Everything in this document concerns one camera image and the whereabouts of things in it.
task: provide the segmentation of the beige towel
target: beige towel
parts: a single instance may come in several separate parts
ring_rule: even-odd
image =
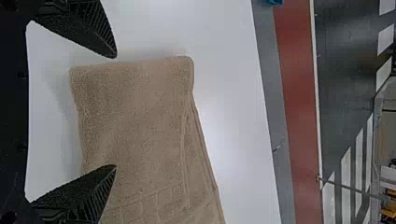
[[[118,168],[103,224],[224,223],[190,58],[77,67],[70,86],[83,172]]]

